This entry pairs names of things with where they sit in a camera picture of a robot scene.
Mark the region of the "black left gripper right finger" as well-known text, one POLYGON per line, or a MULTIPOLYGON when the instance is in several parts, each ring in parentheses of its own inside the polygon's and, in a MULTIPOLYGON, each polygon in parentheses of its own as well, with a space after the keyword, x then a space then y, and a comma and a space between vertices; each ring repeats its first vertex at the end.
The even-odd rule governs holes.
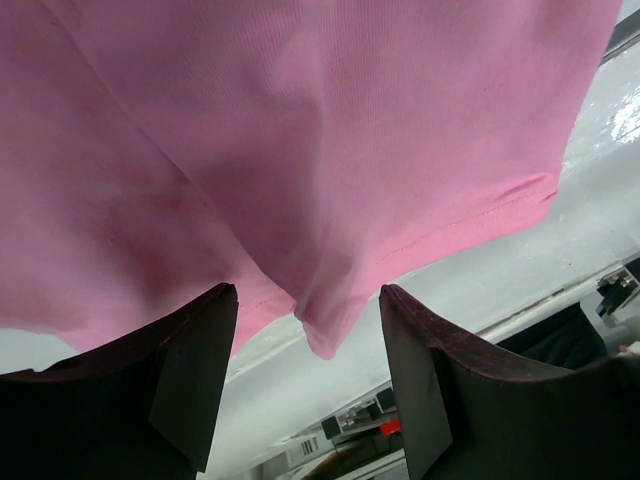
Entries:
POLYGON ((527 359, 396 285, 380 314, 413 479, 635 479, 639 360, 578 370, 527 359))

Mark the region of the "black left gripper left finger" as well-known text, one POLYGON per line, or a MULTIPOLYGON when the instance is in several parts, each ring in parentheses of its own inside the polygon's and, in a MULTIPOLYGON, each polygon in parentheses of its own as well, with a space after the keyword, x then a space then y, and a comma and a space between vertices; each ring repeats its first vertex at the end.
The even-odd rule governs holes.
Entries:
POLYGON ((236 327, 220 284, 119 339, 1 378, 5 479, 193 479, 206 469, 236 327))

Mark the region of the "light pink t-shirt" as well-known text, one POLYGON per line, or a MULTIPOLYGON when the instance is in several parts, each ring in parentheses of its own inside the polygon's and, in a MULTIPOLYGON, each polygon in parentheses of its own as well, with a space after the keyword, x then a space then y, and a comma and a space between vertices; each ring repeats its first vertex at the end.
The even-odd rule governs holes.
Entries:
POLYGON ((617 1, 5 1, 1 324, 79 350, 231 283, 330 358, 548 213, 617 1))

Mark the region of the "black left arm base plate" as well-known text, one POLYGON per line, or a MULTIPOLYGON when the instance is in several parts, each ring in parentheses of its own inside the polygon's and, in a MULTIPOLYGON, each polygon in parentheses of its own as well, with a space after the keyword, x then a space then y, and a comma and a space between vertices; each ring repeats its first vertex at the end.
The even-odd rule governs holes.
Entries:
POLYGON ((639 261, 605 276, 593 294, 500 341, 528 359, 576 370, 639 354, 639 261))

